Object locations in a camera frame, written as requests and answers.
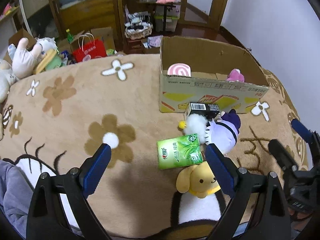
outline gray sleeve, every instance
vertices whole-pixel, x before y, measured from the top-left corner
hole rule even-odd
[[[19,168],[0,160],[0,207],[24,238],[32,194],[33,191]]]

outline lavender plush toy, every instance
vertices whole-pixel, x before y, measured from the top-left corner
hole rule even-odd
[[[222,112],[221,119],[217,122],[209,121],[206,129],[205,143],[214,143],[225,155],[236,145],[241,121],[234,109],[229,113]]]

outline yellow ball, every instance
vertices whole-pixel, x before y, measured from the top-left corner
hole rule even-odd
[[[187,127],[186,121],[180,121],[178,126],[180,129],[185,129]]]

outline white pole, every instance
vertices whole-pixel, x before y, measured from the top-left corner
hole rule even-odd
[[[32,36],[31,30],[30,30],[30,27],[29,27],[29,24],[28,24],[28,21],[27,21],[27,18],[26,18],[26,14],[24,12],[22,0],[19,0],[19,4],[20,4],[20,10],[21,10],[21,14],[22,14],[22,18],[23,18],[24,24],[26,25],[28,33]]]

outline beige blanket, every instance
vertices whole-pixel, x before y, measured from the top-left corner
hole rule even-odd
[[[120,63],[112,65],[114,60]],[[271,88],[249,113],[240,115],[239,140],[228,156],[251,172],[273,170],[281,175],[267,151],[268,141],[277,138],[300,168],[306,168],[305,144],[289,124],[298,118],[297,112],[279,80],[263,72]],[[183,114],[159,111],[159,73],[159,55],[128,55],[19,81],[11,87],[2,112],[1,158],[19,166],[35,186],[41,172],[63,174],[79,167],[102,142],[112,139],[111,162],[88,198],[105,229],[129,238],[207,235],[228,198],[221,191],[202,200],[180,194],[175,188],[180,169],[158,169],[156,142],[181,136],[177,125],[183,119]],[[63,203],[67,209],[65,197]]]

